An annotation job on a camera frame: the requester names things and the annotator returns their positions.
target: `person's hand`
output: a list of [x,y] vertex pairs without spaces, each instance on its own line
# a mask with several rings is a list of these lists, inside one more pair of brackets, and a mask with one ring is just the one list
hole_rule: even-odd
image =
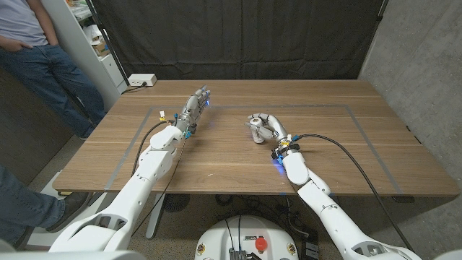
[[59,45],[58,40],[55,40],[55,41],[48,40],[48,43],[49,43],[51,46],[57,46],[57,45]]
[[13,39],[8,39],[8,38],[4,38],[1,42],[0,42],[0,47],[2,47],[3,49],[5,49],[6,51],[9,51],[9,52],[16,52],[16,51],[19,51],[21,50],[23,47],[26,47],[26,48],[34,48],[32,47],[31,45],[27,44],[27,43],[23,43],[22,41],[20,40],[13,40]]

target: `wooden table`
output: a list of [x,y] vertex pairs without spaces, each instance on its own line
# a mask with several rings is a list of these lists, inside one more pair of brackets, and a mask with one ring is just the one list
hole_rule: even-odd
[[[276,142],[255,144],[244,126],[253,113],[275,115],[291,134],[322,134],[340,142],[381,195],[459,193],[453,179],[370,83],[357,80],[158,81],[154,87],[117,101],[53,187],[59,191],[120,191],[131,176],[142,137],[159,122],[159,111],[172,118],[204,84],[212,91],[211,105],[203,112],[197,133],[186,141],[168,193],[293,194],[284,172],[271,162]],[[333,193],[372,193],[338,147],[315,138],[302,139],[299,144],[307,166]],[[178,156],[153,191],[163,191],[177,161]]]

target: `table leg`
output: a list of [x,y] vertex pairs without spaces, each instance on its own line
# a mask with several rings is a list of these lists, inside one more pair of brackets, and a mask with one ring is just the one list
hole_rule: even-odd
[[164,207],[164,198],[165,195],[162,196],[162,194],[156,194],[155,202],[160,199],[159,204],[157,205],[151,212],[151,217],[149,217],[149,224],[147,225],[146,229],[146,238],[152,239],[154,238],[154,234],[156,231],[157,224],[160,221],[160,215],[162,213],[162,209]]

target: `cable connector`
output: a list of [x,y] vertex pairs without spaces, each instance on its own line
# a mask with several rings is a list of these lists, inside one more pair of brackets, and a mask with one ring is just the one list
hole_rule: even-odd
[[191,136],[191,131],[187,130],[183,132],[183,135],[185,136],[185,138],[189,138]]
[[166,120],[165,120],[165,112],[164,112],[164,111],[160,111],[160,118],[159,118],[159,120],[161,120],[161,121],[166,121]]
[[282,159],[284,159],[284,158],[282,157],[282,155],[278,155],[278,157],[277,157],[277,162],[278,162],[280,165],[282,165]]

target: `black curtain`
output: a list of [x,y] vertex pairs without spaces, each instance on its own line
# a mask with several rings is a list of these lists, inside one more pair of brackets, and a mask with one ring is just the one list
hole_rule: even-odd
[[382,0],[93,0],[127,75],[356,79]]

